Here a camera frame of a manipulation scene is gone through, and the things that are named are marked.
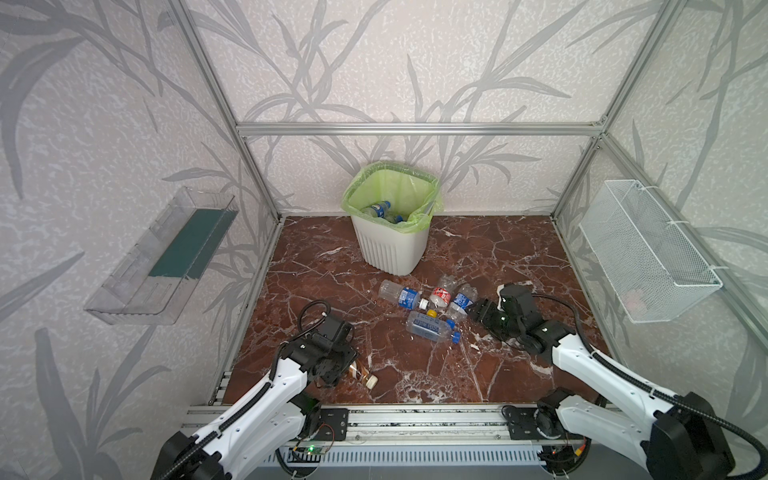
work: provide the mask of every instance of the bottle cap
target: bottle cap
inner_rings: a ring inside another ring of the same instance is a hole
[[[366,388],[368,390],[373,390],[373,387],[376,386],[376,383],[379,383],[379,377],[371,375],[366,382]]]

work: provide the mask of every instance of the white trash can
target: white trash can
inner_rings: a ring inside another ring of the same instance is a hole
[[[387,200],[407,220],[398,224],[361,210]],[[395,162],[364,167],[352,180],[342,208],[352,216],[362,257],[392,275],[410,274],[424,254],[432,215],[442,207],[437,177]]]

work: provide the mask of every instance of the plastic bottle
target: plastic bottle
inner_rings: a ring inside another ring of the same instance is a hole
[[[376,386],[376,383],[379,382],[379,377],[369,372],[368,369],[357,360],[352,362],[352,365],[349,366],[349,376],[355,380],[359,380],[368,390],[373,389],[373,387]]]
[[[478,299],[478,291],[476,288],[465,283],[458,289],[456,297],[448,305],[448,311],[445,315],[454,322],[460,323],[467,319],[466,309],[472,305]]]
[[[378,218],[384,218],[386,215],[387,210],[392,208],[392,204],[386,200],[383,202],[379,202],[377,204],[373,204],[370,207],[363,208],[361,211],[366,214],[370,215],[371,217],[378,217]]]
[[[387,210],[387,213],[384,214],[384,220],[390,223],[398,224],[402,222],[403,218],[402,215],[395,215],[395,212]]]
[[[453,290],[456,290],[458,280],[453,275],[443,275],[437,282],[437,288],[429,296],[429,300],[435,304],[438,308],[446,308],[448,302],[451,301],[451,295]]]
[[[406,329],[414,335],[423,336],[433,342],[451,340],[453,343],[458,343],[462,338],[462,334],[454,332],[446,322],[427,316],[424,313],[416,312],[415,310],[408,314]]]
[[[379,287],[379,298],[397,303],[408,310],[416,308],[426,310],[429,304],[426,298],[422,298],[421,293],[389,280],[382,281],[382,285]]]

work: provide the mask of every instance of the marble floor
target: marble floor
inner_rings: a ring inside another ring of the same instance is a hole
[[[328,300],[337,316],[355,324],[353,345],[379,377],[373,390],[348,377],[335,389],[310,386],[326,404],[536,402],[556,386],[589,399],[596,395],[566,372],[502,345],[471,320],[457,327],[457,345],[412,336],[405,328],[408,311],[377,296],[384,279],[428,296],[443,272],[477,287],[480,297],[495,300],[497,285],[521,283],[567,300],[581,311],[592,344],[607,352],[547,217],[435,217],[424,257],[403,277],[365,262],[348,217],[288,217],[224,403],[234,403],[261,379],[278,345],[296,332],[296,315],[315,299]],[[573,325],[567,308],[537,304],[545,318]]]

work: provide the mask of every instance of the wallpaper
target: wallpaper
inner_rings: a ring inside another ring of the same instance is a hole
[[[164,2],[0,3],[0,478],[148,478],[274,222]],[[83,306],[180,186],[240,213],[173,326]]]
[[[606,180],[625,176],[598,152],[558,228],[574,268],[597,309],[612,353],[643,377],[685,395],[703,396],[715,413],[768,441],[768,363],[719,293],[710,295],[670,322],[632,323],[592,253],[579,222]],[[729,436],[740,471],[754,465],[754,449]]]
[[[482,122],[599,120],[661,3],[188,5],[239,122]],[[250,142],[273,197],[294,213],[339,212],[359,165],[387,159],[439,172],[446,212],[546,214],[542,203],[554,203],[579,158],[574,139],[506,138],[491,147],[467,137]],[[523,156],[540,160],[523,165]]]
[[[372,161],[434,174],[445,212],[549,215],[587,137],[283,137],[250,143],[283,211],[341,213],[352,177]],[[441,162],[440,150],[461,153]],[[306,158],[296,165],[296,159]],[[312,161],[323,159],[323,162]]]

